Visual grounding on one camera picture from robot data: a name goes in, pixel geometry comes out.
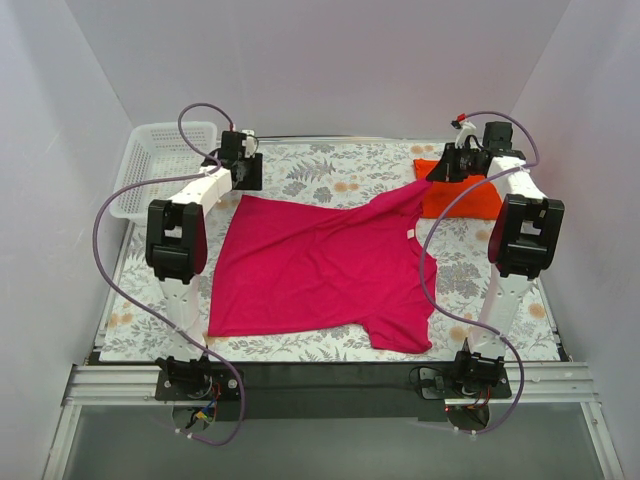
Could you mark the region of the white plastic basket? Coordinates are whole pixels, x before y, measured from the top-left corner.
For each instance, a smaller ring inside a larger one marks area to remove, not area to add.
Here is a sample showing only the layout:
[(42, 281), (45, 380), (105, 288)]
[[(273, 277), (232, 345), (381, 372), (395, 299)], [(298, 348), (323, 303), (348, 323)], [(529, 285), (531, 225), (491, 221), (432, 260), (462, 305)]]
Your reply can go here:
[[(202, 157), (185, 143), (175, 122), (141, 125), (131, 132), (114, 189), (151, 179), (196, 174), (201, 163)], [(143, 225), (151, 201), (167, 199), (185, 185), (182, 181), (137, 187), (118, 196), (109, 212), (115, 218)]]

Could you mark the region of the magenta t-shirt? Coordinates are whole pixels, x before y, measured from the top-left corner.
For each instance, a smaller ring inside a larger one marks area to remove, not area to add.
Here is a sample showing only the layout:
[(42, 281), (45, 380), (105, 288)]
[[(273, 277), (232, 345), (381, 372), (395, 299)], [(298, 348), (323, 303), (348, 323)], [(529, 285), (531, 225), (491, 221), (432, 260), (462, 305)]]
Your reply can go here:
[(209, 335), (355, 324), (374, 349), (426, 352), (437, 263), (415, 227), (430, 188), (417, 180), (350, 209), (243, 196), (214, 270)]

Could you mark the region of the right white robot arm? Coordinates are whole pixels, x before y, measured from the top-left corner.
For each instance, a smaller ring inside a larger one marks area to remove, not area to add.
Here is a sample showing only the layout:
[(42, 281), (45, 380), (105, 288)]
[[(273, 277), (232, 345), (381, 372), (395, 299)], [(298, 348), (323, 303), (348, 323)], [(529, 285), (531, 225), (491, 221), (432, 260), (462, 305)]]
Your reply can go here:
[(489, 238), (491, 274), (479, 318), (470, 322), (453, 361), (420, 368), (420, 386), (426, 398), (507, 398), (505, 355), (515, 350), (507, 336), (524, 296), (552, 263), (565, 206), (546, 196), (532, 179), (530, 171), (540, 160), (528, 161), (514, 149), (513, 131), (519, 122), (498, 114), (486, 123), (481, 137), (468, 115), (459, 115), (452, 125), (456, 139), (445, 145), (428, 181), (454, 184), (477, 176), (481, 185), (496, 189), (501, 208)]

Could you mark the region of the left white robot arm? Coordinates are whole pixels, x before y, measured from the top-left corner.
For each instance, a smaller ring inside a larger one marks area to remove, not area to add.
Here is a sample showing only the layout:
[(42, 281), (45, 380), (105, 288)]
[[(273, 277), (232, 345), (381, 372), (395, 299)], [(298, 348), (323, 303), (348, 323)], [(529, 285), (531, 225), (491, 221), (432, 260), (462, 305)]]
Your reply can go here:
[(233, 190), (262, 189), (259, 140), (251, 130), (224, 131), (220, 146), (203, 161), (201, 176), (167, 200), (150, 202), (147, 214), (146, 262), (166, 301), (173, 345), (157, 364), (168, 385), (188, 398), (211, 394), (213, 376), (200, 327), (200, 274), (207, 263), (205, 218)]

